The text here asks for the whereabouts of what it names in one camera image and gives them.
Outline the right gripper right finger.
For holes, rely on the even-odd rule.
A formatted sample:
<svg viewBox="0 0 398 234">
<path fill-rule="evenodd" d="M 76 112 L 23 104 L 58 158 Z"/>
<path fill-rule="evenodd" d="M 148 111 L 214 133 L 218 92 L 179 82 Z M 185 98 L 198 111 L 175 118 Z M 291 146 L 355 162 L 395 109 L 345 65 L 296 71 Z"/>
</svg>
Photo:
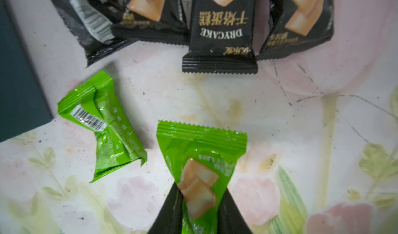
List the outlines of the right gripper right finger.
<svg viewBox="0 0 398 234">
<path fill-rule="evenodd" d="M 218 211 L 218 234 L 252 234 L 227 189 Z"/>
</svg>

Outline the black cookie packet one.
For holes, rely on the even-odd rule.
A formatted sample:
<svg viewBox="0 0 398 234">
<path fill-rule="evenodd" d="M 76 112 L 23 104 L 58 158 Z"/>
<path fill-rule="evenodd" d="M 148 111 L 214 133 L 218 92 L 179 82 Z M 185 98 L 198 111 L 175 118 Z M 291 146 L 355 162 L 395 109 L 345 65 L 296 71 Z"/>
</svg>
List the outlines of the black cookie packet one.
<svg viewBox="0 0 398 234">
<path fill-rule="evenodd" d="M 116 37 L 166 44 L 189 44 L 182 0 L 123 0 L 122 20 L 112 26 Z"/>
</svg>

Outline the black cookie packet two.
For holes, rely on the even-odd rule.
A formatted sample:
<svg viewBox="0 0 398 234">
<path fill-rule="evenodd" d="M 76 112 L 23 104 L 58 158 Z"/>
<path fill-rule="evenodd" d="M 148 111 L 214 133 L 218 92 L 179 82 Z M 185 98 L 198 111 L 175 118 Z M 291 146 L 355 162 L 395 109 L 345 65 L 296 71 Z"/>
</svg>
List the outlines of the black cookie packet two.
<svg viewBox="0 0 398 234">
<path fill-rule="evenodd" d="M 112 33 L 113 24 L 122 20 L 122 6 L 117 0 L 51 1 L 64 25 L 83 47 L 87 66 L 135 42 Z"/>
</svg>

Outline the black cookie packet four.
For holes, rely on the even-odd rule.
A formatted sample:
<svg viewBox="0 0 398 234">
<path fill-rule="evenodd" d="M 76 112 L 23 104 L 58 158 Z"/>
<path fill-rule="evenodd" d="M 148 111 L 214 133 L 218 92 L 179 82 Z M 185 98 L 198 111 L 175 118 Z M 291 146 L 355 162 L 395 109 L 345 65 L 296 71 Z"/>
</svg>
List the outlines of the black cookie packet four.
<svg viewBox="0 0 398 234">
<path fill-rule="evenodd" d="M 269 5 L 269 34 L 257 60 L 285 58 L 333 37 L 334 0 L 269 0 Z"/>
</svg>

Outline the bright green packet one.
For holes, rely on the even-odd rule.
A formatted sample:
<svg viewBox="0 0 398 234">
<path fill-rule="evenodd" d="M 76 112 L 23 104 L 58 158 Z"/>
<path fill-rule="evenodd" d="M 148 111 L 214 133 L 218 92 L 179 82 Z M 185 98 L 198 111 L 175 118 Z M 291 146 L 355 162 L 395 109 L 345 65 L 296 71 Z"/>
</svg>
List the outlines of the bright green packet one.
<svg viewBox="0 0 398 234">
<path fill-rule="evenodd" d="M 247 134 L 159 121 L 156 137 L 182 194 L 181 233 L 215 234 L 222 198 L 247 150 Z"/>
</svg>

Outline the teal bottom drawer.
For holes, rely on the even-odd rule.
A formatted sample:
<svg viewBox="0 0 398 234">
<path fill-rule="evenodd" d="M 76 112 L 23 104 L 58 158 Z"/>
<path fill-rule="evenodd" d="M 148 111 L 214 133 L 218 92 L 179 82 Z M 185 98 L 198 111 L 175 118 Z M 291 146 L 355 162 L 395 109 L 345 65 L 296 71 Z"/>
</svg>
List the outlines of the teal bottom drawer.
<svg viewBox="0 0 398 234">
<path fill-rule="evenodd" d="M 52 120 L 37 75 L 1 0 L 1 142 Z"/>
</svg>

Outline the black cookie packet three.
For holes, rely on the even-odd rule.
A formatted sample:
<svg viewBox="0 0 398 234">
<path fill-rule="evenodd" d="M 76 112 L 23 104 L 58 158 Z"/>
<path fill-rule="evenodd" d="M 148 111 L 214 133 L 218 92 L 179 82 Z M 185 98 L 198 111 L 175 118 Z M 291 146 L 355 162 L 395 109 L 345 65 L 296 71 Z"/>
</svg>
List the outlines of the black cookie packet three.
<svg viewBox="0 0 398 234">
<path fill-rule="evenodd" d="M 192 0 L 189 52 L 182 71 L 256 74 L 256 0 Z"/>
</svg>

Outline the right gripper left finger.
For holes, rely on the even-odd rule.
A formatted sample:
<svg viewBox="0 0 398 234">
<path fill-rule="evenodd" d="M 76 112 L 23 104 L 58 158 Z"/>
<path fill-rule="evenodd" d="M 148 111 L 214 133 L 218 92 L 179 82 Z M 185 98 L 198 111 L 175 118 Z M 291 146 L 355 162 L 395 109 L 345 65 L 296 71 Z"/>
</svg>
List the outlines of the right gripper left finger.
<svg viewBox="0 0 398 234">
<path fill-rule="evenodd" d="M 174 183 L 148 234 L 181 234 L 183 195 Z"/>
</svg>

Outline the bright green packet four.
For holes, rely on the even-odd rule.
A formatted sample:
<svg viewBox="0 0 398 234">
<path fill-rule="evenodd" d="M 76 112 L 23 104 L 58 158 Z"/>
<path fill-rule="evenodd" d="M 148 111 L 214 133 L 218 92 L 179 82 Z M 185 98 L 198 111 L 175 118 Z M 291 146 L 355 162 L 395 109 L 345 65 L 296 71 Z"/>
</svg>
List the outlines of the bright green packet four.
<svg viewBox="0 0 398 234">
<path fill-rule="evenodd" d="M 116 94 L 114 80 L 105 71 L 71 90 L 58 103 L 58 113 L 94 132 L 94 182 L 131 162 L 140 160 L 143 165 L 148 160 Z"/>
</svg>

